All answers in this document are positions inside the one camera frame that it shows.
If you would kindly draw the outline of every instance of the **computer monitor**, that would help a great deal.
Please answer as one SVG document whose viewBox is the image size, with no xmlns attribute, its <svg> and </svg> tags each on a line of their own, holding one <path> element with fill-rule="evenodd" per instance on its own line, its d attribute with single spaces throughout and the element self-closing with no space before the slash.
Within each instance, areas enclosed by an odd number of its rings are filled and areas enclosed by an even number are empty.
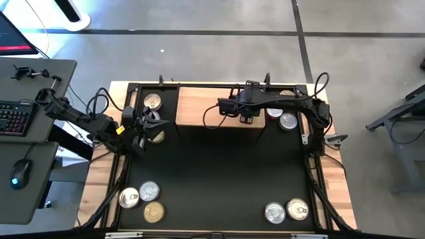
<svg viewBox="0 0 425 239">
<path fill-rule="evenodd" d="M 2 12 L 0 16 L 0 56 L 39 53 Z"/>
</svg>

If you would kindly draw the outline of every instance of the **can lid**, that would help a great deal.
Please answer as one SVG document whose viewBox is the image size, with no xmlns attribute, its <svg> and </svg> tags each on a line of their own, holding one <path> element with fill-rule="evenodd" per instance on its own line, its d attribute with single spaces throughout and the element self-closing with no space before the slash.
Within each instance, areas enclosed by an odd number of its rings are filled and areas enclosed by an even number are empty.
<svg viewBox="0 0 425 239">
<path fill-rule="evenodd" d="M 142 200 L 150 202 L 158 197 L 159 187 L 155 182 L 147 181 L 140 186 L 139 193 Z"/>
<path fill-rule="evenodd" d="M 285 220 L 285 215 L 284 207 L 277 202 L 267 204 L 266 209 L 264 210 L 264 216 L 273 224 L 282 223 Z"/>
<path fill-rule="evenodd" d="M 280 116 L 279 125 L 284 129 L 294 129 L 297 127 L 297 124 L 297 118 L 291 113 L 284 113 Z"/>
<path fill-rule="evenodd" d="M 165 215 L 165 208 L 159 202 L 150 202 L 145 207 L 145 211 L 143 212 L 143 217 L 146 222 L 156 223 L 159 222 Z"/>
<path fill-rule="evenodd" d="M 120 193 L 118 202 L 123 208 L 131 208 L 139 202 L 139 192 L 135 188 L 128 187 Z"/>
<path fill-rule="evenodd" d="M 284 95 L 284 96 L 295 96 L 295 93 L 293 93 L 290 90 L 282 90 L 279 95 Z"/>
<path fill-rule="evenodd" d="M 149 139 L 149 141 L 152 143 L 161 143 L 164 140 L 164 138 L 165 138 L 165 132 L 161 131 L 158 133 L 157 137 L 155 137 L 153 140 Z"/>
<path fill-rule="evenodd" d="M 292 199 L 286 205 L 288 214 L 295 220 L 304 220 L 308 216 L 308 205 L 302 199 Z"/>
<path fill-rule="evenodd" d="M 157 94 L 149 94 L 145 97 L 143 103 L 151 109 L 156 109 L 161 105 L 161 97 Z"/>
<path fill-rule="evenodd" d="M 269 116 L 272 116 L 275 118 L 280 117 L 284 113 L 284 111 L 281 109 L 267 109 L 266 111 Z"/>
</svg>

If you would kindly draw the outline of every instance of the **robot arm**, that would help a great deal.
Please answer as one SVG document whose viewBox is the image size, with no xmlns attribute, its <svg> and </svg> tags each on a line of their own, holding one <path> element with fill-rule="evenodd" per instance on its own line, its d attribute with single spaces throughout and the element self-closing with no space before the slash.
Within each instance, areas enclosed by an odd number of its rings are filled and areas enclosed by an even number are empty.
<svg viewBox="0 0 425 239">
<path fill-rule="evenodd" d="M 143 154 L 145 139 L 154 139 L 162 130 L 167 120 L 153 119 L 150 109 L 145 107 L 142 117 L 135 115 L 131 107 L 124 108 L 122 112 L 122 126 L 106 114 L 84 114 L 74 109 L 68 99 L 53 94 L 48 94 L 50 102 L 44 108 L 46 116 L 54 120 L 64 120 L 84 129 L 89 133 L 91 140 L 102 142 L 111 152 L 118 155 L 126 154 L 131 149 Z"/>
<path fill-rule="evenodd" d="M 241 123 L 252 123 L 252 118 L 260 115 L 263 108 L 296 110 L 305 115 L 312 126 L 308 137 L 307 151 L 313 155 L 324 154 L 323 132 L 329 126 L 329 105 L 311 96 L 283 96 L 264 93 L 260 83 L 246 81 L 245 88 L 236 95 L 230 91 L 229 98 L 219 98 L 220 114 L 228 117 L 240 115 Z"/>
</svg>

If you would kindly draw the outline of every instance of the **computer mouse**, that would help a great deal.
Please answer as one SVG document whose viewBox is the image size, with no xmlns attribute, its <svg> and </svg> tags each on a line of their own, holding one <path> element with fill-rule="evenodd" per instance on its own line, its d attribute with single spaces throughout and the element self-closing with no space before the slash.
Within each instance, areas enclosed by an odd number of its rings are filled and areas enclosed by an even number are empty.
<svg viewBox="0 0 425 239">
<path fill-rule="evenodd" d="M 23 189 L 29 181 L 29 174 L 33 162 L 29 159 L 18 160 L 12 168 L 11 186 L 14 189 Z"/>
</svg>

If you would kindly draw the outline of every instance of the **concrete floor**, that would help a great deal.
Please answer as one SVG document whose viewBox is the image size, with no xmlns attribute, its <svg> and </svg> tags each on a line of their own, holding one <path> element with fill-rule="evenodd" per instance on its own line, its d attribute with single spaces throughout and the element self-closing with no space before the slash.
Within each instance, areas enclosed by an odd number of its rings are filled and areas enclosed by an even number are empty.
<svg viewBox="0 0 425 239">
<path fill-rule="evenodd" d="M 35 0 L 48 28 L 62 25 L 54 5 Z M 296 33 L 291 0 L 74 0 L 90 14 L 90 29 L 115 30 L 228 30 Z M 333 33 L 335 37 L 197 35 L 81 35 L 49 34 L 52 58 L 78 61 L 72 86 L 87 101 L 112 80 L 193 81 L 261 80 L 270 72 L 272 82 L 308 82 L 326 71 L 331 75 L 327 95 L 338 133 L 347 133 L 341 154 L 355 218 L 364 232 L 423 238 L 425 196 L 394 197 L 389 189 L 404 180 L 390 140 L 379 129 L 365 125 L 399 105 L 406 94 L 425 83 L 418 67 L 425 57 L 425 2 L 422 0 L 298 0 L 305 32 Z M 32 17 L 21 1 L 5 10 L 20 28 L 41 26 L 13 14 L 17 9 Z M 380 37 L 350 33 L 384 33 Z M 44 34 L 25 33 L 41 49 Z M 37 212 L 27 226 L 0 225 L 0 233 L 19 233 L 74 226 L 81 185 L 59 183 L 63 193 L 51 193 L 58 203 Z"/>
</svg>

